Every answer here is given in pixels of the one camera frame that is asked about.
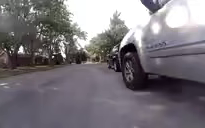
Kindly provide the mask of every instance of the dark car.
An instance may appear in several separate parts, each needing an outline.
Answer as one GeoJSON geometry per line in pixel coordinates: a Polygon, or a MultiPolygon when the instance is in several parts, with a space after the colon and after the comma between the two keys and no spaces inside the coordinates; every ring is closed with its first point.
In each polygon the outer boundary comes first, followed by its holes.
{"type": "Polygon", "coordinates": [[[111,50],[110,54],[107,56],[107,65],[109,69],[114,69],[116,72],[120,72],[120,64],[118,60],[118,52],[119,52],[120,44],[114,46],[111,50]]]}

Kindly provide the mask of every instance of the white car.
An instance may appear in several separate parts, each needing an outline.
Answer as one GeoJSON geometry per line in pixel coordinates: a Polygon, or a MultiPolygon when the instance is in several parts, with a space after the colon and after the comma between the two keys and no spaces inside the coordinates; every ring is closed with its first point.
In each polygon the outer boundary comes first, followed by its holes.
{"type": "Polygon", "coordinates": [[[145,87],[148,74],[205,83],[205,0],[141,2],[150,21],[130,30],[120,45],[126,86],[145,87]]]}

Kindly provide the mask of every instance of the leaves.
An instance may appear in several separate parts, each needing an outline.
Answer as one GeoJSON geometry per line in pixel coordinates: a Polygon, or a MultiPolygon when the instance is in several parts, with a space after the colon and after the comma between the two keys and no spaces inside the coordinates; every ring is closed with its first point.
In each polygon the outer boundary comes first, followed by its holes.
{"type": "Polygon", "coordinates": [[[122,41],[129,29],[125,22],[120,19],[120,15],[121,13],[116,11],[110,19],[109,28],[90,40],[90,45],[86,49],[91,54],[104,57],[115,45],[122,41]]]}

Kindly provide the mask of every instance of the tree trunk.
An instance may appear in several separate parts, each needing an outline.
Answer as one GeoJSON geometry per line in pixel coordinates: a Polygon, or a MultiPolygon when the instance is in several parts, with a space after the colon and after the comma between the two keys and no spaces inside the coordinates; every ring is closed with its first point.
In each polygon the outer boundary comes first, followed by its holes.
{"type": "Polygon", "coordinates": [[[30,54],[31,54],[31,62],[30,62],[30,66],[34,66],[35,65],[35,57],[34,57],[34,47],[33,47],[33,40],[31,40],[30,43],[30,54]]]}
{"type": "Polygon", "coordinates": [[[48,55],[49,55],[49,58],[48,58],[49,66],[54,66],[54,63],[53,63],[53,60],[52,60],[52,50],[51,50],[51,48],[48,50],[48,55]]]}
{"type": "Polygon", "coordinates": [[[13,54],[8,54],[8,59],[9,59],[9,68],[10,69],[16,69],[17,68],[17,58],[18,58],[18,53],[15,52],[13,54]]]}

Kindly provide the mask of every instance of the street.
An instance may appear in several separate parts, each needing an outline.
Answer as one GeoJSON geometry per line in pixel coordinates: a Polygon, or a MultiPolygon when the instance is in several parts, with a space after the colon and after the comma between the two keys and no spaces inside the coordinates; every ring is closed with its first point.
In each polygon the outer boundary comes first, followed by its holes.
{"type": "Polygon", "coordinates": [[[131,91],[105,64],[0,80],[0,128],[205,128],[205,85],[153,78],[131,91]]]}

